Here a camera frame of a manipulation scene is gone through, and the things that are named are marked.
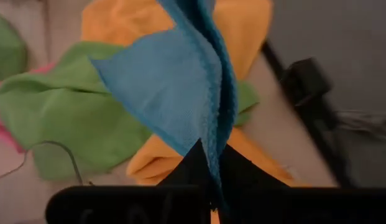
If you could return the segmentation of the pink microfiber towel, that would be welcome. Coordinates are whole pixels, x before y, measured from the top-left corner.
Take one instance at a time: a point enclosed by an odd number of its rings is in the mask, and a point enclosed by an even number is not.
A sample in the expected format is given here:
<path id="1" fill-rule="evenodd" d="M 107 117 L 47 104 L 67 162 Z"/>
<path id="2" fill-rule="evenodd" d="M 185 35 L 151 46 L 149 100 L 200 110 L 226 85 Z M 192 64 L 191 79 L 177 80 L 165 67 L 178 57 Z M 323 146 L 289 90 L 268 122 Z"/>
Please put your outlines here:
<path id="1" fill-rule="evenodd" d="M 4 141 L 9 146 L 13 147 L 19 154 L 24 153 L 24 149 L 13 139 L 11 133 L 6 129 L 5 125 L 0 120 L 0 140 Z"/>

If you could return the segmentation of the orange microfiber towel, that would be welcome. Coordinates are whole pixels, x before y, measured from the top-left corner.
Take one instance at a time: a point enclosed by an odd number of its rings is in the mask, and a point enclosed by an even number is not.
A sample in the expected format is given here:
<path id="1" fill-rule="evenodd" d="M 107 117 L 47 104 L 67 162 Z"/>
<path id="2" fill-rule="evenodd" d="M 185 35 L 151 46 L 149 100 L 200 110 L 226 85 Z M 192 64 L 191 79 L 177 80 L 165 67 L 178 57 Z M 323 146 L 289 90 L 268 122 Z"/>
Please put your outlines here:
<path id="1" fill-rule="evenodd" d="M 272 0 L 216 0 L 214 22 L 226 43 L 236 78 L 250 70 L 270 26 Z M 130 45 L 138 38 L 172 28 L 156 0 L 94 0 L 82 12 L 81 38 Z"/>
<path id="2" fill-rule="evenodd" d="M 227 143 L 255 166 L 290 187 L 305 187 L 281 165 L 256 146 L 239 128 L 234 128 Z M 183 156 L 153 134 L 129 161 L 126 175 L 140 185 L 156 185 L 173 171 Z"/>

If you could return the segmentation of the blue microfiber towel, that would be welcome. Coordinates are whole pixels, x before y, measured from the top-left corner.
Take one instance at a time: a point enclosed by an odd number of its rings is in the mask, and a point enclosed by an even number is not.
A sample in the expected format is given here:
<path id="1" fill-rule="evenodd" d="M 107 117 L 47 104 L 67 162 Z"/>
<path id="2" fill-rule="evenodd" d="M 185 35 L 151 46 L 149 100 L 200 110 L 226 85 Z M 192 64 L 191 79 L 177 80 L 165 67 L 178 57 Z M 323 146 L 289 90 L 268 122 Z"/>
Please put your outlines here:
<path id="1" fill-rule="evenodd" d="M 237 116 L 236 78 L 213 12 L 216 0 L 158 0 L 174 27 L 92 60 L 105 87 L 153 133 L 185 155 L 200 142 L 226 208 L 219 158 Z"/>

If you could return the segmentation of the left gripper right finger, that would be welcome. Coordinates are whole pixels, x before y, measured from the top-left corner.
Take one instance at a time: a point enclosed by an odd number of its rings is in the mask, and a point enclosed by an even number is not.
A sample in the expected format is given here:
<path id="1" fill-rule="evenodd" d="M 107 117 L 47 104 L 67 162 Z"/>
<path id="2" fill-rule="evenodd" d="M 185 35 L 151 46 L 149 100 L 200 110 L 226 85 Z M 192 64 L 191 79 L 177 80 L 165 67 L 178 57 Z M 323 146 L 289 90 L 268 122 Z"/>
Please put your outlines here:
<path id="1" fill-rule="evenodd" d="M 272 189 L 288 185 L 257 167 L 227 145 L 220 158 L 223 195 L 229 206 L 220 211 L 221 224 L 283 224 Z"/>

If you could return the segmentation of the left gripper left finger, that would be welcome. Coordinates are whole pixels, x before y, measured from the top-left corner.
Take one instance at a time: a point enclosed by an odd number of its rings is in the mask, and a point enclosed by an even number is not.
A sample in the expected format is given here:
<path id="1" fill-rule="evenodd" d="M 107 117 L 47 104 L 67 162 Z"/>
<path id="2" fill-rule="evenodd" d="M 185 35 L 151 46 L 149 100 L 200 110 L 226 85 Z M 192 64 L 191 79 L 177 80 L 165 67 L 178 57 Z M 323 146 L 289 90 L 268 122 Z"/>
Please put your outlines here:
<path id="1" fill-rule="evenodd" d="M 167 191 L 160 224 L 210 224 L 211 177 L 201 141 L 158 186 Z"/>

